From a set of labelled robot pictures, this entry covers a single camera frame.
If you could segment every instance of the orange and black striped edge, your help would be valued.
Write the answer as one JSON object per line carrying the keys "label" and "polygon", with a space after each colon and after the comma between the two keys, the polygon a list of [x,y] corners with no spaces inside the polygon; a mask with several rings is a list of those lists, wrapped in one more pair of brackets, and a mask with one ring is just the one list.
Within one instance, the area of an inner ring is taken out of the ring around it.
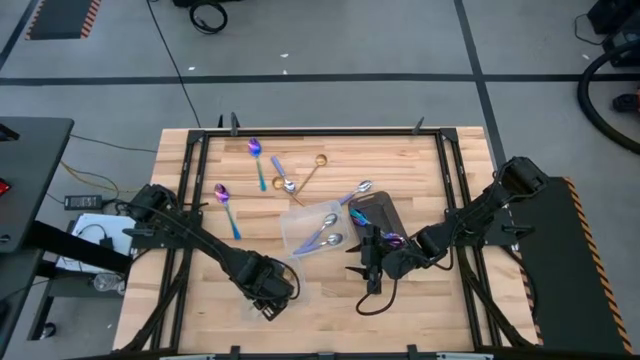
{"label": "orange and black striped edge", "polygon": [[609,280],[607,279],[607,274],[605,273],[604,266],[602,265],[602,260],[600,260],[600,255],[598,254],[598,248],[596,247],[596,243],[593,240],[593,236],[591,234],[591,228],[587,223],[587,218],[584,215],[584,210],[582,210],[580,197],[578,196],[576,187],[571,181],[571,179],[564,178],[564,181],[567,183],[567,186],[569,187],[569,191],[571,192],[571,197],[573,198],[573,205],[576,207],[576,212],[578,213],[578,217],[580,218],[582,230],[584,231],[584,237],[587,240],[587,246],[589,247],[589,251],[591,251],[591,257],[593,258],[593,262],[596,266],[596,271],[600,275],[600,283],[602,284],[604,295],[607,297],[607,300],[609,301],[609,309],[611,309],[613,320],[615,321],[616,326],[618,327],[618,333],[620,334],[620,337],[622,337],[622,345],[629,354],[633,354],[633,348],[631,347],[631,341],[629,340],[629,335],[627,335],[627,330],[625,329],[624,323],[622,322],[622,316],[620,316],[620,309],[618,309],[618,305],[616,304],[616,299],[613,296],[613,290],[611,289],[611,284],[609,284]]}
{"label": "orange and black striped edge", "polygon": [[[522,261],[522,255],[519,251],[513,252],[520,261]],[[533,314],[533,293],[531,292],[531,283],[529,282],[529,278],[527,277],[527,273],[523,268],[520,268],[520,276],[522,276],[522,283],[524,284],[524,292],[527,294],[527,301],[529,301],[529,310],[531,310],[531,314]],[[540,325],[535,318],[533,318],[533,325],[536,329],[536,335],[538,336],[538,345],[544,345],[544,340],[542,339],[542,332],[540,331]]]}
{"label": "orange and black striped edge", "polygon": [[35,25],[36,21],[38,20],[38,16],[40,16],[40,10],[42,10],[42,5],[44,5],[45,1],[46,0],[40,1],[40,4],[38,4],[38,7],[36,8],[36,11],[34,11],[34,13],[33,13],[33,18],[31,19],[31,24],[29,25],[29,28],[27,29],[27,34],[24,36],[24,38],[27,39],[27,40],[31,39],[31,30],[33,29],[33,25]]}
{"label": "orange and black striped edge", "polygon": [[93,0],[89,6],[87,17],[84,19],[82,30],[80,30],[80,37],[86,39],[93,28],[93,24],[96,22],[96,16],[98,16],[98,9],[100,9],[100,3],[102,0]]}

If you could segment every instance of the black floor stripe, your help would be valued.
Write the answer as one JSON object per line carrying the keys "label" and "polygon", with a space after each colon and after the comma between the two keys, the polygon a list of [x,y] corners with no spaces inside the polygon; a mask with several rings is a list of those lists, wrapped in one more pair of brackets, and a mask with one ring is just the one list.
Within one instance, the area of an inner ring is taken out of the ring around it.
{"label": "black floor stripe", "polygon": [[27,23],[31,18],[31,13],[33,13],[33,10],[36,8],[36,5],[38,5],[38,0],[29,1],[29,5],[27,5],[26,9],[24,9],[24,12],[22,13],[22,17],[20,17],[20,21],[18,21],[18,25],[16,25],[16,27],[13,29],[13,32],[11,33],[9,40],[7,40],[7,43],[4,45],[4,48],[0,53],[0,71],[2,71],[2,67],[7,62],[7,59],[9,58],[9,55],[11,54],[13,47],[16,45],[18,38],[20,38],[20,34],[22,34],[22,30],[24,30],[25,26],[27,26]]}
{"label": "black floor stripe", "polygon": [[485,123],[487,124],[487,132],[489,133],[489,142],[493,149],[493,156],[496,160],[496,166],[500,166],[507,162],[506,155],[504,153],[504,147],[502,146],[502,140],[500,139],[500,133],[498,131],[498,124],[496,123],[496,117],[493,113],[493,106],[491,106],[491,99],[489,97],[489,91],[487,90],[487,84],[482,76],[482,68],[480,67],[480,58],[478,58],[478,52],[476,50],[476,44],[473,42],[473,35],[471,34],[471,26],[469,25],[469,19],[467,18],[467,12],[464,9],[462,0],[454,0],[456,7],[456,13],[458,14],[458,21],[460,21],[460,28],[462,29],[462,37],[464,39],[464,45],[467,48],[467,54],[469,55],[469,63],[471,64],[471,71],[477,77],[476,88],[478,89],[478,97],[480,99],[480,106],[482,107],[482,113],[484,115]]}
{"label": "black floor stripe", "polygon": [[[185,84],[256,84],[295,82],[578,82],[580,74],[300,74],[300,75],[220,75],[188,76]],[[640,73],[597,74],[592,81],[640,81]],[[177,76],[95,77],[95,78],[0,78],[0,86],[63,85],[171,85]]]}
{"label": "black floor stripe", "polygon": [[[185,84],[255,84],[295,82],[442,81],[473,82],[471,74],[301,74],[301,75],[219,75],[185,76]],[[147,85],[179,84],[177,76],[96,77],[96,78],[0,78],[0,85]]]}

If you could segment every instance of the black desk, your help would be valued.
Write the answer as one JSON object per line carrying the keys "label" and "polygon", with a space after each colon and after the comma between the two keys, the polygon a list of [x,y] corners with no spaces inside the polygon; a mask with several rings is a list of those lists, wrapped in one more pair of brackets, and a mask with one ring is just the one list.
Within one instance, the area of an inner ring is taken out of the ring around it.
{"label": "black desk", "polygon": [[[128,271],[131,260],[35,220],[69,141],[73,120],[0,117],[0,124],[20,135],[16,141],[0,141],[0,178],[12,186],[0,197],[0,300],[8,305],[0,322],[2,357],[35,276],[68,276],[55,263],[42,260],[45,251],[119,273]],[[42,319],[46,320],[51,306],[52,298],[45,298],[30,332],[32,339],[42,332]]]}
{"label": "black desk", "polygon": [[[20,134],[17,141],[0,142],[0,177],[12,188],[0,197],[0,299],[33,282],[44,254],[38,248],[20,249],[64,152],[73,127],[71,119],[4,118],[0,124]],[[8,313],[0,324],[0,356],[29,294],[22,291],[6,299]]]}

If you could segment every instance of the gray floor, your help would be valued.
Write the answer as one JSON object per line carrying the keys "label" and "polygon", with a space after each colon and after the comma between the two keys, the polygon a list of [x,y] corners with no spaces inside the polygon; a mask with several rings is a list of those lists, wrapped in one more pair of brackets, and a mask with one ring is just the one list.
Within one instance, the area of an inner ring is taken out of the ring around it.
{"label": "gray floor", "polygon": [[[573,18],[594,0],[464,0],[485,74],[578,74],[602,53],[573,37]],[[0,47],[28,0],[0,0]],[[245,0],[225,5],[229,27],[204,36],[170,0],[154,3],[184,76],[431,73],[471,74],[453,1]],[[586,23],[581,33],[593,35]],[[607,66],[601,72],[620,72]],[[0,78],[171,77],[175,71],[144,0],[102,2],[88,39],[26,41],[21,36]],[[607,101],[633,83],[598,83],[596,106],[640,139],[637,115]],[[580,112],[575,83],[489,83],[507,157],[530,156],[552,175],[571,176],[598,243],[634,347],[640,348],[638,158],[596,132]],[[235,111],[243,126],[485,126],[473,82],[374,81],[188,84],[203,126]],[[0,86],[0,115],[70,117],[74,133],[154,148],[162,128],[195,127],[179,85]],[[154,156],[72,139],[64,160],[111,177],[122,188],[148,181]],[[49,192],[95,193],[58,171]],[[78,214],[46,199],[39,219],[58,227]],[[62,299],[50,320],[59,334],[27,342],[34,288],[6,359],[59,359],[111,348],[120,302]]]}

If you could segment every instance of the wooden table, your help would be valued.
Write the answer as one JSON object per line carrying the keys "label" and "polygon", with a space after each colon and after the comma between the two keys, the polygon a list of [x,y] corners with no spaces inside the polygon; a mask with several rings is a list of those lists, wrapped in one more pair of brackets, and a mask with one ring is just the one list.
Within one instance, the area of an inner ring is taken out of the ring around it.
{"label": "wooden table", "polygon": [[[487,141],[481,127],[457,130],[471,195],[475,197],[492,180]],[[187,132],[163,132],[151,183],[177,191]],[[314,136],[260,141],[267,182],[277,175],[269,161],[271,155],[278,155],[287,175],[298,184],[312,170],[315,156],[327,155],[328,165],[320,168],[299,194],[306,204],[338,199],[366,178],[374,182],[372,191],[391,195],[407,233],[443,221],[446,198],[433,137]],[[455,174],[451,149],[448,145],[446,149]],[[194,155],[192,172],[197,158]],[[246,138],[212,139],[207,159],[203,201],[209,205],[203,208],[203,227],[232,246],[283,256],[279,217],[299,205],[271,186],[266,192],[260,191]],[[213,188],[218,182],[232,193],[231,209],[242,241],[233,240],[225,212],[214,198]],[[454,188],[457,203],[462,204],[455,179]],[[187,190],[186,199],[191,198],[192,191],[192,187]],[[355,237],[352,241],[346,246],[356,244]],[[240,292],[218,263],[196,251],[180,352],[228,353],[232,345],[240,345],[243,353],[404,352],[407,344],[416,344],[419,351],[473,349],[457,266],[450,272],[434,267],[412,271],[400,281],[391,309],[378,316],[363,317],[355,312],[355,304],[365,294],[365,282],[344,269],[346,265],[359,265],[359,254],[344,253],[346,248],[302,259],[308,303],[290,304],[273,322],[243,316],[241,308],[246,301]],[[537,342],[519,267],[500,249],[487,248],[484,253],[496,303],[525,338]],[[132,269],[114,348],[129,342],[155,307],[164,258],[165,250],[151,251]],[[364,310],[387,303],[392,288],[388,281],[383,283],[383,294],[370,297]],[[484,311],[476,303],[488,344]],[[168,314],[163,346],[168,344],[171,309]]]}

